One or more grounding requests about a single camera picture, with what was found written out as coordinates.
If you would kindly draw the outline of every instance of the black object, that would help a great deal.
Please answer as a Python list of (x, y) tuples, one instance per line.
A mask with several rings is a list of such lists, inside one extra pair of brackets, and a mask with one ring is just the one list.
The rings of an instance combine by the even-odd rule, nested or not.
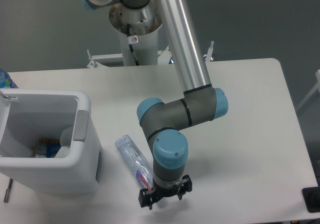
[(207, 84), (207, 85), (204, 85), (204, 86), (201, 86), (201, 87), (198, 87), (198, 88), (193, 88), (193, 89), (190, 89), (190, 90), (187, 90), (185, 92), (183, 92), (184, 94), (188, 94), (188, 93), (192, 93), (192, 92), (196, 92), (198, 90), (201, 90), (201, 89), (204, 89), (204, 88), (209, 88), (209, 87), (212, 87), (212, 84)]
[(168, 129), (174, 129), (174, 128), (171, 128), (171, 127), (159, 128), (159, 129), (155, 130), (153, 133), (151, 133), (151, 134), (149, 135), (149, 137), (147, 138), (146, 141), (149, 142), (150, 139), (151, 139), (155, 134), (157, 134), (157, 133), (159, 133), (159, 132), (162, 132), (162, 131), (164, 131), (164, 130), (168, 130)]
[(153, 188), (149, 191), (148, 189), (141, 189), (139, 193), (139, 202), (142, 208), (149, 207), (152, 210), (152, 205), (157, 203), (162, 198), (178, 196), (179, 200), (187, 192), (192, 191), (192, 181), (189, 175), (185, 175), (179, 185), (174, 185), (171, 189), (165, 189), (156, 184), (153, 181)]
[(13, 183), (14, 183), (14, 180), (12, 178), (10, 178), (9, 184), (8, 184), (8, 188), (5, 191), (5, 196), (4, 196), (4, 200), (3, 200), (4, 203), (8, 203), (9, 202)]
[(308, 212), (320, 212), (320, 187), (303, 188), (302, 194)]
[(191, 117), (191, 113), (190, 113), (189, 107), (188, 107), (187, 103), (185, 102), (185, 100), (183, 98), (180, 99), (180, 101), (181, 101), (181, 103), (183, 104), (183, 106), (185, 108), (186, 115), (188, 116), (189, 127), (191, 127), (192, 126), (192, 117)]

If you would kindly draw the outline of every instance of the bottle label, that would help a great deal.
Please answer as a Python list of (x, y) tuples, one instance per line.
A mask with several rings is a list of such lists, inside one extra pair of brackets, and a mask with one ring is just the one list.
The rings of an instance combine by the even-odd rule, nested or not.
[(142, 188), (147, 188), (149, 191), (151, 190), (151, 185), (147, 182), (146, 178), (139, 169), (137, 170), (135, 176)]

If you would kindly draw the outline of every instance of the blue bottle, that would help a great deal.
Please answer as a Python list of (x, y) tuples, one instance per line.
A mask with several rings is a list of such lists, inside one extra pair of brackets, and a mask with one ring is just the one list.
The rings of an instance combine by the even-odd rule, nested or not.
[(10, 75), (2, 69), (0, 69), (0, 88), (18, 88)]

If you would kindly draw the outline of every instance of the gray joint housing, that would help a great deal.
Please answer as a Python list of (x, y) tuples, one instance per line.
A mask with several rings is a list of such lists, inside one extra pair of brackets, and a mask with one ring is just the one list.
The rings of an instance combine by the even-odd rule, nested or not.
[[(217, 105), (216, 92), (211, 85), (192, 92), (185, 92), (184, 98), (170, 103), (158, 103), (142, 116), (140, 125), (153, 155), (157, 134), (166, 129), (182, 130), (214, 119)], [(184, 165), (175, 170), (164, 169), (153, 159), (153, 171), (166, 181), (178, 179)]]

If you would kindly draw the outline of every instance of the white table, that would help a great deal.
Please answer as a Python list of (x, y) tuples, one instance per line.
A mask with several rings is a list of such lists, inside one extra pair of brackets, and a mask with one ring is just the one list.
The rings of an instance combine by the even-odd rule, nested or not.
[[(140, 187), (114, 142), (129, 134), (152, 163), (136, 108), (148, 97), (183, 97), (173, 65), (11, 73), (20, 88), (86, 92), (104, 154), (97, 193), (50, 196), (14, 182), (10, 202), (0, 202), (0, 222), (244, 224), (319, 218), (303, 201), (302, 188), (317, 183), (280, 64), (226, 61), (208, 70), (213, 86), (225, 91), (229, 112), (182, 131), (193, 191), (152, 211), (140, 208)], [(8, 181), (0, 175), (2, 196)]]

